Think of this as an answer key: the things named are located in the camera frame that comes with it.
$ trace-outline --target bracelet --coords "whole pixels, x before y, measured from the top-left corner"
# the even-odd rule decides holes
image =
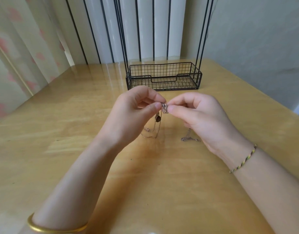
[[[54,229],[50,229],[50,228],[44,228],[44,227],[40,227],[37,226],[36,224],[34,224],[32,222],[32,217],[33,217],[34,213],[32,213],[32,215],[30,215],[27,218],[27,224],[28,226],[34,230],[35,232],[42,232],[42,233],[58,233],[58,234],[62,234],[62,233],[75,233],[75,232],[81,232],[83,230],[85,230],[85,228],[87,227],[88,223],[86,223],[85,225],[83,225],[80,228],[77,229],[73,229],[73,230],[69,230],[69,231],[63,231],[63,230],[54,230]]]
[[[235,172],[236,170],[240,169],[247,160],[249,160],[251,158],[251,156],[253,155],[253,153],[256,151],[257,145],[255,144],[253,150],[251,151],[251,153],[246,157],[246,159],[244,161],[242,161],[241,165],[239,165],[237,168],[234,168],[232,170],[230,170],[230,173]]]

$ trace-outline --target forearm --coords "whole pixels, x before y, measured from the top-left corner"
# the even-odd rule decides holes
[[[230,169],[237,167],[252,149],[252,143],[240,142],[226,164]],[[299,233],[299,181],[295,177],[259,148],[234,175],[275,233]]]
[[[33,223],[56,230],[71,230],[86,224],[119,152],[118,146],[97,136],[34,214]]]

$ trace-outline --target silver necklace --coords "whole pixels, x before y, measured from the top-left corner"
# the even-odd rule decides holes
[[[153,131],[155,130],[155,125],[156,125],[156,122],[159,122],[159,127],[158,127],[158,131],[156,133],[156,136],[145,136],[141,133],[141,135],[144,137],[144,138],[154,138],[156,139],[157,136],[158,136],[158,132],[159,132],[159,129],[160,129],[160,123],[161,123],[161,116],[162,114],[167,114],[168,111],[167,111],[167,105],[166,104],[161,104],[161,111],[160,111],[160,114],[159,112],[155,115],[155,122],[154,122],[154,128],[153,128]],[[147,131],[147,132],[150,132],[150,129],[148,128],[143,128],[143,130]],[[181,138],[182,141],[187,141],[187,140],[195,140],[195,141],[198,141],[200,142],[200,140],[198,139],[193,139],[192,137],[189,137],[189,134],[191,133],[191,128],[189,128],[187,134],[185,137]]]

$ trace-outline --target black wire mesh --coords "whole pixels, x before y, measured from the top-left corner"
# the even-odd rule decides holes
[[[130,65],[126,76],[128,90],[146,85],[156,91],[197,90],[201,71],[192,62]]]

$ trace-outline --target gray wall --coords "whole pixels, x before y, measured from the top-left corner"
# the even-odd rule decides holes
[[[194,58],[207,0],[187,0],[181,56]],[[299,0],[214,0],[204,57],[291,110],[299,104]]]

